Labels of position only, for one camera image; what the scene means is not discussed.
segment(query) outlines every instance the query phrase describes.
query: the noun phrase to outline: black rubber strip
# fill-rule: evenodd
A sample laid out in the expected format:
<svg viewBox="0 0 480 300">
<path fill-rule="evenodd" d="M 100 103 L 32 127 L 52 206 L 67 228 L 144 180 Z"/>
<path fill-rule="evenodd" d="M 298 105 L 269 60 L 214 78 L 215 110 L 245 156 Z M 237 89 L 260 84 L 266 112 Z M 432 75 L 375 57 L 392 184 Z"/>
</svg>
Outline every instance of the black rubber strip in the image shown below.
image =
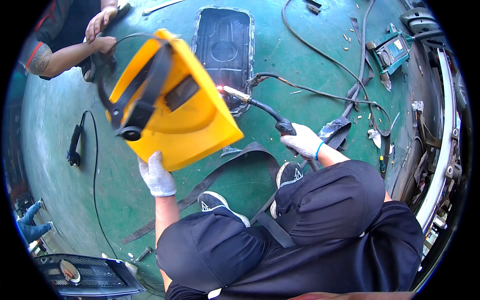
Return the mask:
<svg viewBox="0 0 480 300">
<path fill-rule="evenodd" d="M 276 181 L 276 175 L 278 173 L 278 170 L 280 169 L 277 160 L 271 155 L 262 145 L 260 145 L 258 142 L 253 142 L 248 144 L 240 153 L 238 153 L 236 156 L 232 157 L 228 161 L 226 161 L 223 165 L 219 166 L 215 170 L 213 170 L 210 174 L 205 177 L 199 184 L 197 184 L 192 191 L 183 199 L 177 202 L 177 207 L 179 211 L 184 210 L 191 204 L 197 201 L 198 196 L 205 192 L 214 182 L 215 180 L 222 174 L 222 172 L 226 169 L 231 167 L 232 165 L 239 163 L 243 161 L 244 159 L 248 159 L 248 156 L 244 156 L 244 154 L 250 153 L 250 152 L 260 152 L 264 153 L 264 159 L 263 161 L 267 162 L 268 165 L 268 172 L 270 173 L 270 176 L 272 177 L 273 182 Z M 148 232 L 152 231 L 155 229 L 155 219 L 152 221 L 148 222 L 148 224 L 144 225 L 140 229 L 136 230 L 134 233 L 130 234 L 129 236 L 123 238 L 120 240 L 122 244 L 127 244 L 133 240 L 138 239 L 139 237 L 147 234 Z"/>
</svg>

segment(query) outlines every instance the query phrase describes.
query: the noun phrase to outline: white knit glove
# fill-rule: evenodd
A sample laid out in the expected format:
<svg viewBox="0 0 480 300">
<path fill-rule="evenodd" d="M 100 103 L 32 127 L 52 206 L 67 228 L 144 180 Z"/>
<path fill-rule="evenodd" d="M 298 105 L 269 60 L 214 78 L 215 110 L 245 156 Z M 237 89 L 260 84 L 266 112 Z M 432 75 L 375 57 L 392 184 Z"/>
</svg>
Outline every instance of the white knit glove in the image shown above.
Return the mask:
<svg viewBox="0 0 480 300">
<path fill-rule="evenodd" d="M 300 155 L 317 160 L 318 149 L 322 140 L 305 125 L 292 123 L 297 135 L 284 135 L 280 141 L 287 147 L 295 149 Z"/>
<path fill-rule="evenodd" d="M 148 165 L 138 158 L 140 174 L 147 184 L 150 192 L 155 197 L 167 197 L 175 195 L 177 188 L 172 174 L 165 171 L 162 166 L 162 153 L 156 151 L 148 159 Z"/>
</svg>

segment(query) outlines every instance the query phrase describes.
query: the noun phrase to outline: green epoxy floor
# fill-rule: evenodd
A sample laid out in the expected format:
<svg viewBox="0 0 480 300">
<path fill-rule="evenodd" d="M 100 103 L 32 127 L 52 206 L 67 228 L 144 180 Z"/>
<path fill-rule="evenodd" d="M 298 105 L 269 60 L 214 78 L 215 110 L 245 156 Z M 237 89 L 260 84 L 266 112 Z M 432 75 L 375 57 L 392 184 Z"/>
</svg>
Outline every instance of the green epoxy floor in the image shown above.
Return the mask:
<svg viewBox="0 0 480 300">
<path fill-rule="evenodd" d="M 141 16 L 145 8 L 161 2 L 130 1 L 131 11 L 124 20 L 110 28 L 107 34 L 121 38 L 134 32 L 151 33 L 164 27 L 172 33 L 180 34 L 190 44 L 193 19 L 200 7 L 207 4 L 238 7 L 249 10 L 255 18 L 255 72 L 274 72 L 294 83 L 339 96 L 345 96 L 355 83 L 355 79 L 346 71 L 306 47 L 288 31 L 281 18 L 284 1 L 185 0 L 148 17 Z M 358 18 L 361 26 L 367 6 L 368 3 L 363 0 L 325 1 L 321 13 L 315 16 L 306 9 L 304 1 L 293 0 L 287 9 L 287 20 L 302 37 L 358 74 L 360 46 L 355 34 L 348 30 L 352 28 L 349 15 Z M 397 1 L 376 2 L 367 21 L 366 40 L 385 34 L 385 28 L 390 22 L 405 30 L 398 18 L 405 11 Z M 351 37 L 352 42 L 346 41 L 343 34 Z M 117 78 L 143 43 L 140 39 L 131 41 L 119 45 L 115 54 L 118 61 Z M 426 102 L 437 97 L 431 83 L 430 68 L 427 67 L 428 60 L 420 50 L 414 46 L 411 55 L 416 56 L 416 59 L 404 63 L 403 68 L 408 73 L 406 80 L 401 70 L 391 75 L 391 92 L 381 84 L 375 65 L 375 77 L 367 86 L 371 100 L 382 105 L 392 121 L 400 112 L 392 131 L 398 162 L 404 159 L 406 147 L 414 135 L 411 126 L 411 99 L 421 98 Z M 423 66 L 423 76 L 420 75 L 417 64 Z M 306 91 L 291 95 L 294 91 L 296 89 L 278 80 L 268 79 L 254 89 L 253 96 L 280 111 L 283 117 L 305 124 L 316 132 L 340 116 L 344 110 L 344 102 L 341 100 L 315 96 Z M 363 96 L 360 92 L 358 97 L 361 99 Z M 45 200 L 48 212 L 42 217 L 54 220 L 61 232 L 49 239 L 52 251 L 62 249 L 91 256 L 100 256 L 105 252 L 113 257 L 100 231 L 92 198 L 95 134 L 89 115 L 86 116 L 79 144 L 81 166 L 70 167 L 64 156 L 73 128 L 80 122 L 82 112 L 86 109 L 95 115 L 98 128 L 96 197 L 99 217 L 118 258 L 130 261 L 127 255 L 129 252 L 137 257 L 146 246 L 155 247 L 153 231 L 127 245 L 120 243 L 121 238 L 154 218 L 154 199 L 140 177 L 134 152 L 123 140 L 113 136 L 96 85 L 84 82 L 79 68 L 73 68 L 51 81 L 28 76 L 22 115 L 22 139 L 30 187 L 36 199 L 42 197 Z M 383 121 L 381 129 L 386 129 L 386 117 L 374 111 Z M 384 150 L 376 148 L 368 140 L 368 114 L 368 107 L 362 104 L 360 112 L 352 111 L 352 121 L 358 115 L 362 115 L 362 119 L 358 120 L 357 125 L 352 124 L 348 134 L 348 149 L 344 154 L 378 166 L 378 157 Z M 301 161 L 300 157 L 294 158 L 279 142 L 274 120 L 265 112 L 253 107 L 236 118 L 236 121 L 245 138 L 233 144 L 233 147 L 242 149 L 248 143 L 256 141 L 272 153 L 279 164 L 285 160 Z M 173 173 L 178 189 L 177 199 L 186 196 L 207 174 L 233 156 L 220 159 L 220 153 L 221 151 L 214 153 Z M 388 191 L 392 189 L 400 165 L 401 163 L 395 164 L 393 169 L 388 166 L 385 180 Z M 275 187 L 264 163 L 251 160 L 235 170 L 225 171 L 210 190 L 225 196 L 233 210 L 251 218 L 275 191 Z M 192 205 L 181 215 L 197 211 L 200 209 Z M 156 284 L 154 286 L 159 289 L 163 288 L 155 255 L 145 257 L 137 265 L 139 278 L 152 285 Z M 143 299 L 147 296 L 153 298 L 147 293 L 135 297 Z"/>
</svg>

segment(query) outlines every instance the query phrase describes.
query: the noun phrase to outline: floor jack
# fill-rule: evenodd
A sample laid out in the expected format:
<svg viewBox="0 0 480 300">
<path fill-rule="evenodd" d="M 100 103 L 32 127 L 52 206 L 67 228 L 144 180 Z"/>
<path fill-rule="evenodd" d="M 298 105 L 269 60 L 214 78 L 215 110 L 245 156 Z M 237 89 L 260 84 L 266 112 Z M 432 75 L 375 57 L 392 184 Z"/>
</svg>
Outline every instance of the floor jack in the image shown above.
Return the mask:
<svg viewBox="0 0 480 300">
<path fill-rule="evenodd" d="M 387 90 L 391 90 L 390 75 L 410 57 L 411 46 L 414 41 L 434 36 L 443 36 L 441 30 L 433 30 L 409 36 L 401 30 L 397 30 L 390 23 L 386 29 L 387 34 L 365 44 L 367 50 L 372 52 L 380 69 L 380 79 Z"/>
</svg>

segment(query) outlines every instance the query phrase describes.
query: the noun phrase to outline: leg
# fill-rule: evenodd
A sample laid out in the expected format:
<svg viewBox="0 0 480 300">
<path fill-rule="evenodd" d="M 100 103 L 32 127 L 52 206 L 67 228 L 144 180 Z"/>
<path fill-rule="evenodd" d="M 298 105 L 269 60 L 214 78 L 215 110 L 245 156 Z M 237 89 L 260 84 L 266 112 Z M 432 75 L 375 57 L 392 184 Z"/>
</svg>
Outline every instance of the leg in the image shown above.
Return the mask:
<svg viewBox="0 0 480 300">
<path fill-rule="evenodd" d="M 36 202 L 34 205 L 31 207 L 27 208 L 27 212 L 23 217 L 18 220 L 19 223 L 22 223 L 24 225 L 29 225 L 33 221 L 33 217 L 37 213 L 37 211 L 41 208 L 40 202 Z"/>
<path fill-rule="evenodd" d="M 173 282 L 210 292 L 255 268 L 268 242 L 257 227 L 246 228 L 249 223 L 233 213 L 223 197 L 205 193 L 199 197 L 204 211 L 166 228 L 158 239 L 156 254 L 158 267 Z"/>
<path fill-rule="evenodd" d="M 348 160 L 281 187 L 277 222 L 297 245 L 358 237 L 378 215 L 384 181 L 370 164 Z"/>
<path fill-rule="evenodd" d="M 45 223 L 39 226 L 30 226 L 24 224 L 18 224 L 18 227 L 24 234 L 25 239 L 28 243 L 31 243 L 39 239 L 42 235 L 47 233 L 52 227 L 50 223 Z"/>
</svg>

